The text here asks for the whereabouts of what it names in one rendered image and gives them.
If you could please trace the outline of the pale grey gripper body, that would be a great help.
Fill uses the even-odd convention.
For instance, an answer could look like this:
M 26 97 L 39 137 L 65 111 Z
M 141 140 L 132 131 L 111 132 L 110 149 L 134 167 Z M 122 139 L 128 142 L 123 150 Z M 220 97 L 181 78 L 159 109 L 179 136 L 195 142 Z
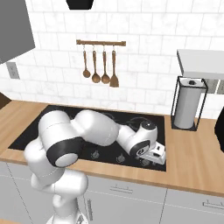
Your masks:
M 164 151 L 161 155 L 156 152 L 146 151 L 144 154 L 136 154 L 138 157 L 142 159 L 149 160 L 151 162 L 163 165 L 166 161 L 166 152 Z

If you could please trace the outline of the grey drawer front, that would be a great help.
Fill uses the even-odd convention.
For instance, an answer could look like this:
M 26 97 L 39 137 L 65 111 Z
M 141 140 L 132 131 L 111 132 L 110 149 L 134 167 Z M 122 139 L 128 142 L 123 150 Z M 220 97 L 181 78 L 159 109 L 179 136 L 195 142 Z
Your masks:
M 122 188 L 128 186 L 129 189 L 133 190 L 133 193 L 114 192 L 109 189 L 111 186 L 119 186 Z M 87 199 L 114 198 L 121 201 L 133 200 L 134 202 L 147 202 L 162 205 L 165 200 L 165 194 L 166 189 L 163 187 L 88 176 L 88 189 L 85 193 L 85 197 Z
M 168 189 L 165 204 L 170 207 L 184 208 L 196 212 L 224 215 L 224 210 L 202 206 L 202 202 L 224 205 L 224 198 L 196 192 Z

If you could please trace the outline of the white paper towel roll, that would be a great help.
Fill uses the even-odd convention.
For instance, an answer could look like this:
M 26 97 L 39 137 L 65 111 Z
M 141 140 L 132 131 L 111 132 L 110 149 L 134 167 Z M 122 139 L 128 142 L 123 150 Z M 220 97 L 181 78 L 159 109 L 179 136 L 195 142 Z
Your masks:
M 174 125 L 180 129 L 190 129 L 200 101 L 203 83 L 199 79 L 181 79 Z

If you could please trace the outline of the grey cupboard door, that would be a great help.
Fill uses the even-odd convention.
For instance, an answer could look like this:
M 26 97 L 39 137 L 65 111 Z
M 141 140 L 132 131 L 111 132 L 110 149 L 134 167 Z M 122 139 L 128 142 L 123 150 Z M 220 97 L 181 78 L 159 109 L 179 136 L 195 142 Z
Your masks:
M 114 198 L 87 199 L 83 195 L 89 224 L 159 224 L 163 204 L 121 201 Z M 88 203 L 91 200 L 93 220 L 89 219 Z

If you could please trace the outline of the black appliance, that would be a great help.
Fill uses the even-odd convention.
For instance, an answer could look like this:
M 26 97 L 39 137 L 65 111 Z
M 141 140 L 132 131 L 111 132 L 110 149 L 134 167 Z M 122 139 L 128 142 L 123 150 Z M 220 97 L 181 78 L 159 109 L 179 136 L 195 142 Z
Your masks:
M 222 108 L 222 111 L 220 112 L 217 122 L 215 124 L 214 134 L 216 135 L 219 141 L 220 150 L 224 152 L 224 107 Z

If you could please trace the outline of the wooden spatula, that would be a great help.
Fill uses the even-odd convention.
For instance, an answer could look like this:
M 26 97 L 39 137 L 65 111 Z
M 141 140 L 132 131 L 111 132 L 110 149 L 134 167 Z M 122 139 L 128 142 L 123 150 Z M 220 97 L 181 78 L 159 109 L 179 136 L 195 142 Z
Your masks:
M 116 51 L 115 50 L 112 51 L 112 66 L 113 66 L 113 73 L 112 73 L 109 85 L 112 88 L 118 88 L 119 80 L 116 76 Z

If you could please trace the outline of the large wooden spoon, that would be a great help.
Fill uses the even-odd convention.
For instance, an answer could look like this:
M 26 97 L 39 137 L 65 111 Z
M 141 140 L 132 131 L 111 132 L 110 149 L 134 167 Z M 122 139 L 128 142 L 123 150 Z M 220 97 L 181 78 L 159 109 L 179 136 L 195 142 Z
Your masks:
M 106 59 L 107 59 L 106 52 L 102 53 L 102 57 L 103 57 L 103 75 L 101 77 L 101 81 L 103 84 L 109 84 L 110 78 L 106 72 Z

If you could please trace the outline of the wooden ladle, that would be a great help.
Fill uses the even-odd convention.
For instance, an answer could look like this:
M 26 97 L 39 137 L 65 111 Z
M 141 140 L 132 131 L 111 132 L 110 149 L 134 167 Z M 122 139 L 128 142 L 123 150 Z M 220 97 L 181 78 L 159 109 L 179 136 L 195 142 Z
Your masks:
M 99 83 L 101 81 L 100 75 L 96 72 L 96 51 L 93 51 L 93 62 L 94 62 L 94 74 L 92 76 L 92 81 L 94 83 Z

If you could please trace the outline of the small wooden spoon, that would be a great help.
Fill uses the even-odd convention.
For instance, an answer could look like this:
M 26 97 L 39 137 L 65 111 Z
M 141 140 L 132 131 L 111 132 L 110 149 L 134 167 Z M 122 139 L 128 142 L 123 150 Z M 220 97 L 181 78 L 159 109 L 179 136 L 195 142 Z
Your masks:
M 85 50 L 83 51 L 83 58 L 84 58 L 84 66 L 85 66 L 84 71 L 83 71 L 83 76 L 85 78 L 89 78 L 91 74 L 90 74 L 90 72 L 88 71 L 88 68 L 87 68 L 87 55 L 86 55 Z

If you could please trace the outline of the grey cupboard run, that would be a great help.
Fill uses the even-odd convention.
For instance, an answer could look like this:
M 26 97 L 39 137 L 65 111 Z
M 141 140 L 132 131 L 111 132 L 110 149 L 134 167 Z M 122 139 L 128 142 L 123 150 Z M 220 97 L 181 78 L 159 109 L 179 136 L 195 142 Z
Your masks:
M 34 190 L 26 165 L 0 162 L 0 219 L 46 224 L 53 216 L 52 195 Z

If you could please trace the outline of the dark brown object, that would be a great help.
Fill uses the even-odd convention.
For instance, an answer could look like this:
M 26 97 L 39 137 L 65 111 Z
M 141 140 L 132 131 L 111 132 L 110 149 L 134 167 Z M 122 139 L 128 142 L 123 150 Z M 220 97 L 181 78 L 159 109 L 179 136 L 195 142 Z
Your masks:
M 11 99 L 5 96 L 3 93 L 0 93 L 0 109 L 2 109 L 5 105 L 11 102 Z

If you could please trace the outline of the black range hood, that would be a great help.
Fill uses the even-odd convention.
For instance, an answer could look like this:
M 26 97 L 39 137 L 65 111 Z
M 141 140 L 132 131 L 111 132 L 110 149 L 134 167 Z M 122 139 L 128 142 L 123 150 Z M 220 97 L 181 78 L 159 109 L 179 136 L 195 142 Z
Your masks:
M 94 0 L 66 0 L 70 10 L 90 10 Z

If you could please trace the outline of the wooden utensil rail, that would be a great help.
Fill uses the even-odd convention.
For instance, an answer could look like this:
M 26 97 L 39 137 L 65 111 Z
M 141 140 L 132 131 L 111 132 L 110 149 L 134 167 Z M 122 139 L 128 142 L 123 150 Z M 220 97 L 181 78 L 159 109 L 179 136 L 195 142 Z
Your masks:
M 76 39 L 76 44 L 91 46 L 126 46 L 126 41 L 91 41 Z

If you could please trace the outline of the grey wall socket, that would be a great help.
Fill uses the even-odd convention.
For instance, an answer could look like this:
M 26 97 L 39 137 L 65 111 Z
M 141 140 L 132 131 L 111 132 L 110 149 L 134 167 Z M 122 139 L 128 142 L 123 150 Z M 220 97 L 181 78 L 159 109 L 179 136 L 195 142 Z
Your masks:
M 7 62 L 6 63 L 9 75 L 12 79 L 17 79 L 19 80 L 19 74 L 18 74 L 18 69 L 17 69 L 17 65 L 15 62 Z

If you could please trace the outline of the grey wall cupboard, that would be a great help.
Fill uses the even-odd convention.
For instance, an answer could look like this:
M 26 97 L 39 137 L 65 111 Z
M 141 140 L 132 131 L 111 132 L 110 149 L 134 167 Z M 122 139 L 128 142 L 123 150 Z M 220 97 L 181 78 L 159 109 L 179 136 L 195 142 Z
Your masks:
M 0 0 L 0 64 L 34 48 L 25 0 Z

